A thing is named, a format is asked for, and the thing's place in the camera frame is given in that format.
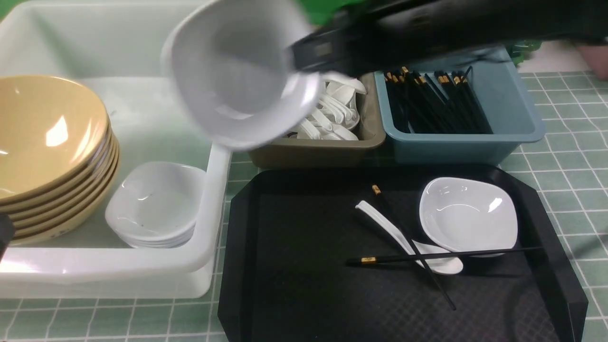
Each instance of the black chopstick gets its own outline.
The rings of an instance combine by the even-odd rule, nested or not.
[[[468,114],[466,110],[462,108],[462,105],[459,99],[456,96],[454,84],[450,79],[450,76],[443,71],[435,71],[435,77],[439,81],[439,84],[443,91],[446,92],[449,100],[447,102],[448,108],[451,109],[454,118],[460,123],[460,126],[463,128],[462,131],[459,131],[460,134],[471,134],[475,133],[475,125],[468,118]]]
[[[453,253],[431,253],[423,254],[422,256],[373,256],[373,257],[359,257],[350,258],[346,260],[348,266],[361,266],[371,265],[375,263],[392,263],[392,262],[405,262],[405,261],[417,261],[417,260],[432,260],[432,259],[443,259],[448,257],[470,257],[470,256],[488,256],[492,254],[506,254],[506,253],[521,253],[527,251],[542,250],[543,247],[523,247],[523,248],[511,248],[507,250],[487,250],[487,251],[471,251],[471,252],[453,252]]]
[[[472,102],[472,98],[469,97],[469,94],[466,91],[467,88],[463,86],[463,82],[460,79],[460,73],[458,71],[452,71],[452,78],[454,80],[454,97],[460,101],[467,117],[475,124],[477,133],[485,134],[486,130],[481,118],[483,117],[483,113],[478,110],[475,103]]]
[[[458,83],[460,82],[460,79],[457,77],[458,75],[455,72],[452,73],[451,78],[448,75],[448,73],[446,73],[446,72],[444,73],[444,75],[447,77],[447,79],[449,81],[447,84],[447,87],[452,89],[450,99],[452,99],[453,101],[455,101],[457,103],[457,105],[460,109],[460,112],[461,112],[461,116],[465,120],[467,120],[469,122],[469,124],[471,125],[471,128],[472,128],[471,133],[472,134],[483,133],[483,128],[479,124],[478,120],[476,120],[474,118],[474,115],[471,112],[471,109],[470,109],[468,103],[466,102],[466,99],[463,97],[461,88],[458,87]]]
[[[384,81],[386,82],[386,90],[389,95],[390,112],[393,116],[395,128],[401,132],[410,133],[410,129],[407,126],[406,113],[401,105],[401,101],[399,100],[399,96],[401,95],[399,90],[396,88],[398,85],[395,84],[390,73],[385,75]]]
[[[420,111],[420,106],[417,104],[417,101],[420,99],[417,94],[418,90],[413,88],[413,85],[406,81],[403,75],[400,75],[397,79],[395,74],[392,74],[392,79],[395,87],[394,94],[404,112],[405,123],[412,126],[412,130],[408,127],[406,133],[433,132],[432,122],[427,120],[427,117]]]
[[[477,96],[475,95],[475,92],[473,91],[473,89],[471,88],[471,84],[469,83],[468,80],[468,72],[464,73],[462,71],[458,72],[458,76],[460,77],[460,87],[464,90],[464,95],[467,98],[468,102],[470,103],[470,107],[471,107],[471,111],[474,114],[475,118],[477,119],[477,121],[479,122],[478,124],[481,126],[481,128],[483,129],[483,133],[484,134],[492,134],[492,127],[490,127],[490,124],[488,122],[488,118],[486,117],[486,114],[483,112],[482,106],[479,104],[479,100],[477,99]]]
[[[437,93],[433,90],[433,87],[428,84],[427,80],[422,77],[422,75],[416,71],[413,71],[412,74],[418,80],[418,86],[421,89],[421,93],[429,104],[429,108],[431,109],[430,114],[433,116],[441,129],[439,133],[453,133],[454,128],[449,124],[449,121],[446,118],[446,106],[441,100],[441,97],[437,95]]]
[[[433,90],[435,91],[437,96],[443,102],[443,105],[445,108],[445,112],[444,112],[445,119],[447,120],[448,124],[452,128],[452,132],[455,134],[459,134],[459,133],[465,131],[466,127],[463,126],[463,124],[458,120],[458,117],[454,113],[454,108],[453,108],[454,106],[451,105],[449,99],[443,94],[443,92],[439,89],[439,87],[435,84],[435,82],[433,82],[433,79],[428,74],[425,74],[424,78],[426,79],[426,82],[428,84],[430,84],[430,86],[433,88]]]
[[[382,211],[384,211],[384,213],[383,213],[384,216],[388,220],[390,220],[401,231],[403,236],[406,238],[407,243],[409,243],[410,247],[412,247],[412,249],[414,250],[414,253],[416,254],[416,256],[420,258],[422,253],[420,253],[420,251],[418,250],[418,247],[416,247],[416,244],[414,244],[414,241],[412,240],[412,238],[409,236],[409,234],[404,229],[404,225],[401,223],[400,220],[398,220],[397,216],[393,214],[393,211],[391,210],[389,203],[387,202],[386,198],[384,198],[382,191],[380,190],[378,185],[376,185],[376,184],[372,185],[371,189],[374,191],[377,202],[382,207]],[[435,273],[433,273],[433,270],[430,269],[429,264],[424,259],[421,259],[420,262],[423,264],[424,269],[427,271],[427,273],[429,274],[430,278],[433,280],[433,282],[435,283],[435,285],[437,286],[439,291],[441,291],[441,294],[447,300],[447,303],[450,305],[452,310],[456,310],[456,305],[454,305],[454,302],[452,301],[450,296],[447,295],[447,292],[443,289],[443,287],[439,283],[439,280],[435,276]]]
[[[410,116],[410,123],[420,127],[420,130],[415,133],[441,133],[442,128],[437,120],[429,117],[429,113],[433,113],[434,109],[430,106],[430,103],[426,100],[424,91],[420,88],[420,81],[416,79],[406,67],[401,68],[402,76],[404,78],[404,84],[406,85],[405,90],[408,103],[413,116]]]

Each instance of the white plastic bin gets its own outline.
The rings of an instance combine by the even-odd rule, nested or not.
[[[74,232],[9,248],[0,262],[2,297],[193,298],[208,290],[231,154],[207,141],[177,106],[160,66],[166,37],[202,3],[29,1],[0,23],[0,77],[66,77],[105,102],[122,151],[114,186],[147,161],[207,171],[195,233],[185,245],[129,248],[105,223],[102,205]]]

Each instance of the stack of white bowls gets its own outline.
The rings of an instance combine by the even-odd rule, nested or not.
[[[155,161],[135,168],[106,207],[106,221],[135,248],[174,248],[192,237],[205,171]]]

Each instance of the black tray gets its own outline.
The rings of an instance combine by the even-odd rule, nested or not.
[[[513,199],[520,246],[463,258],[438,276],[452,311],[417,265],[345,267],[399,251],[354,206],[382,189],[416,240],[423,187],[440,176],[495,184]],[[230,342],[581,341],[587,297],[536,191],[490,166],[267,171],[232,200],[218,316]]]

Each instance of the green cloth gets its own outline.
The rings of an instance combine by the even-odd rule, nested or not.
[[[513,63],[518,65],[525,60],[525,56],[540,49],[541,44],[542,42],[538,40],[524,40],[517,42],[515,45],[507,46],[506,51],[511,56]]]
[[[11,9],[23,0],[0,0],[0,19],[4,18]],[[331,18],[333,12],[345,4],[359,2],[358,0],[299,0],[308,13],[311,23],[321,25]]]

